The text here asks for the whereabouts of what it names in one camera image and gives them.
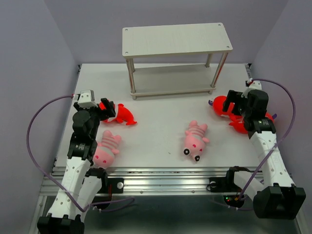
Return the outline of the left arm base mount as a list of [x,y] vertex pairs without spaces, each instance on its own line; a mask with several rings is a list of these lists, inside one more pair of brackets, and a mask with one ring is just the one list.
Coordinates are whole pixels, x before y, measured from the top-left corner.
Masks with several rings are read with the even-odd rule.
[[108,178],[108,174],[103,168],[91,168],[87,171],[86,177],[95,177],[101,180],[101,188],[98,194],[105,194],[105,196],[95,196],[92,203],[104,202],[112,200],[112,193],[122,194],[123,188],[118,188],[117,184],[123,183],[123,178]]

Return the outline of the red shark plush white belly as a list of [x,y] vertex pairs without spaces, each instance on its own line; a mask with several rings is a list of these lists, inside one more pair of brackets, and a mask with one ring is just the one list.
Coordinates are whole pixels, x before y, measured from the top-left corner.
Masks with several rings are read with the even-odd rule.
[[234,108],[234,103],[230,103],[227,111],[223,111],[223,103],[226,100],[226,96],[217,96],[213,100],[208,100],[208,104],[212,106],[214,112],[220,117],[228,117],[231,120],[236,120],[242,118],[240,115],[235,115],[232,113]]

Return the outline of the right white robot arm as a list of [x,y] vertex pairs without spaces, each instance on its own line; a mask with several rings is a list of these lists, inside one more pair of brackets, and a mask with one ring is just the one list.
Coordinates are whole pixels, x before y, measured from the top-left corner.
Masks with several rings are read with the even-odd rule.
[[241,115],[248,137],[259,160],[253,173],[236,169],[224,178],[229,190],[241,188],[239,199],[248,197],[258,218],[295,219],[305,198],[303,188],[297,187],[288,174],[278,148],[276,128],[266,117],[269,96],[261,90],[247,94],[230,90],[223,104],[227,111]]

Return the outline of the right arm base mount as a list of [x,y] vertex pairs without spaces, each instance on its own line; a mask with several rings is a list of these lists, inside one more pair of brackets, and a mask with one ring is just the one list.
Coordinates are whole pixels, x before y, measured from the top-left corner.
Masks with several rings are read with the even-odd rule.
[[209,183],[206,186],[206,190],[212,193],[231,193],[235,195],[224,195],[223,199],[226,205],[230,208],[235,208],[240,211],[249,211],[249,209],[242,208],[244,200],[239,200],[239,193],[242,191],[237,185],[234,184],[234,174],[236,172],[248,172],[251,171],[245,167],[234,166],[230,167],[224,177],[210,177]]

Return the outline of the red shark plush toy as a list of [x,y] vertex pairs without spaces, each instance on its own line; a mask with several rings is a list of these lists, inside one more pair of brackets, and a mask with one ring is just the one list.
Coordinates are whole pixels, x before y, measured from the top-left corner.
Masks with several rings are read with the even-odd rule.
[[134,120],[133,114],[126,107],[124,107],[122,103],[119,103],[119,104],[114,103],[114,110],[115,110],[116,115],[106,120],[102,120],[103,123],[125,122],[126,125],[137,124],[137,122]]

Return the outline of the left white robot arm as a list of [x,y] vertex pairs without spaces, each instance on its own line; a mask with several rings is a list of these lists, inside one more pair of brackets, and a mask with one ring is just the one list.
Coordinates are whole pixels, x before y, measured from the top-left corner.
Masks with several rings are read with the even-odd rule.
[[41,234],[84,233],[83,213],[89,209],[96,191],[108,188],[104,169],[92,169],[97,148],[99,124],[116,115],[114,103],[106,98],[99,104],[88,101],[74,103],[73,133],[70,139],[66,170],[57,197],[46,216],[39,218],[37,228]]

